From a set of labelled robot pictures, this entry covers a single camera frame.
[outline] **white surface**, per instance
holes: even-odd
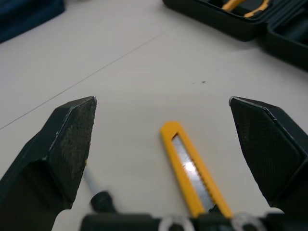
[[[252,214],[269,206],[229,98],[280,106],[308,132],[306,72],[160,0],[68,1],[64,14],[0,45],[0,71],[0,176],[55,107],[93,95],[89,165],[122,212],[188,214],[159,137],[168,120],[186,128],[231,209]],[[53,230],[77,231],[90,199],[82,181]]]

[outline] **black screwdriver handle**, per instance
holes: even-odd
[[[99,213],[117,213],[112,197],[107,191],[99,192],[92,197],[91,205],[93,210]]]

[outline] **black tool case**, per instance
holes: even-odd
[[[259,37],[269,53],[308,70],[308,0],[271,0],[264,11],[244,17],[263,0],[246,0],[232,12],[228,0],[163,0],[169,8],[189,15],[241,41]]]

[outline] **blue object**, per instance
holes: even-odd
[[[63,0],[0,0],[0,43],[64,11]]]

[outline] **pliers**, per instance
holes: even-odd
[[[246,1],[246,0],[229,0],[226,4],[222,6],[222,9],[227,12],[231,12],[243,1]],[[255,10],[251,12],[244,14],[244,17],[250,18],[254,16],[257,12],[266,10],[270,5],[270,1],[271,0],[263,0],[262,4],[258,8],[256,8]]]

